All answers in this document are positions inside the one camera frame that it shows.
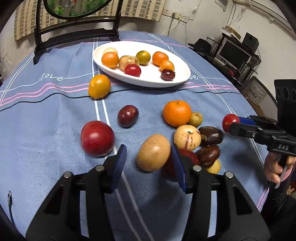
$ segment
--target blue tablecloth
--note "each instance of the blue tablecloth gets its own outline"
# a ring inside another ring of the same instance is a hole
[[[10,190],[12,214],[23,235],[65,171],[85,173],[104,162],[104,158],[86,155],[80,147],[83,125],[101,120],[110,124],[116,136],[109,155],[114,155],[121,144],[128,150],[118,189],[106,195],[115,239],[181,240],[191,195],[165,179],[160,170],[149,174],[139,171],[135,158],[141,144],[154,133],[172,140],[175,129],[161,116],[164,105],[171,100],[188,102],[193,111],[203,114],[202,125],[220,129],[228,113],[243,117],[255,114],[218,70],[172,38],[121,31],[120,39],[146,42],[173,52],[188,64],[190,79],[179,86],[156,90],[111,78],[111,92],[103,100],[94,101],[88,96],[88,84],[102,72],[92,60],[92,51],[106,43],[95,41],[52,49],[37,65],[33,65],[31,55],[0,88],[0,204],[8,214]],[[139,119],[130,129],[117,123],[118,111],[127,104],[139,109]],[[227,134],[219,146],[220,173],[232,171],[260,210],[268,192],[263,174],[266,147]],[[84,195],[81,203],[82,234],[87,236]],[[209,235],[215,233],[214,202],[212,208]]]

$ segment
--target plate of fruit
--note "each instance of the plate of fruit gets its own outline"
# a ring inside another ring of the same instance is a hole
[[[93,51],[93,59],[106,74],[138,86],[171,87],[184,83],[191,76],[188,65],[181,58],[147,43],[106,43]]]

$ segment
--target striped curtain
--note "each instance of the striped curtain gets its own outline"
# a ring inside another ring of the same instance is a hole
[[[14,29],[15,41],[34,32],[37,1],[38,0],[25,0],[17,8]],[[165,0],[123,0],[121,16],[160,21],[164,5]],[[115,16],[117,6],[118,0],[112,0],[106,7],[88,17]],[[42,1],[40,11],[41,29],[66,21],[67,20],[57,19],[51,16],[45,10]]]

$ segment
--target black wavy line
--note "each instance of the black wavy line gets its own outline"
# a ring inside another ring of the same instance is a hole
[[[117,93],[117,92],[122,92],[122,91],[131,91],[131,90],[134,90],[134,91],[167,91],[167,92],[175,92],[175,91],[190,91],[190,90],[187,90],[187,89],[179,89],[179,90],[163,90],[163,89],[125,89],[125,90],[116,90],[116,91],[112,91],[112,92],[109,92],[109,94],[114,94],[114,93]],[[241,93],[237,93],[237,92],[219,92],[219,93],[214,93],[214,92],[211,92],[211,91],[201,91],[201,92],[195,92],[195,91],[190,91],[190,92],[193,92],[193,93],[197,93],[197,94],[202,94],[202,93],[212,93],[212,94],[225,94],[225,93],[228,93],[228,94],[238,94],[238,95],[241,95]],[[0,112],[4,111],[4,110],[8,110],[12,107],[14,107],[15,105],[19,104],[19,103],[40,103],[46,99],[48,99],[49,97],[53,96],[53,95],[56,95],[56,94],[59,94],[59,95],[63,95],[67,98],[70,98],[70,99],[81,99],[81,98],[88,98],[90,97],[89,95],[85,95],[85,96],[79,96],[79,97],[71,97],[71,96],[67,96],[63,93],[59,93],[59,92],[56,92],[56,93],[52,93],[50,95],[48,95],[47,97],[45,97],[44,99],[42,100],[38,100],[38,101],[19,101],[17,103],[14,103],[12,106],[9,106],[7,108],[4,108],[2,110],[0,110]]]

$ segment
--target silver screw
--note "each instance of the silver screw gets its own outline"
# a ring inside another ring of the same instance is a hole
[[[96,171],[97,172],[101,172],[101,171],[103,171],[104,170],[104,166],[102,166],[102,165],[98,165],[98,166],[96,166]]]
[[[195,166],[193,166],[193,170],[195,170],[196,172],[200,172],[202,170],[202,168],[199,165],[195,165]]]
[[[72,173],[71,172],[65,172],[63,176],[64,176],[64,178],[69,178],[69,177],[72,176]]]
[[[226,172],[225,176],[227,176],[228,178],[233,178],[233,173],[232,172]]]

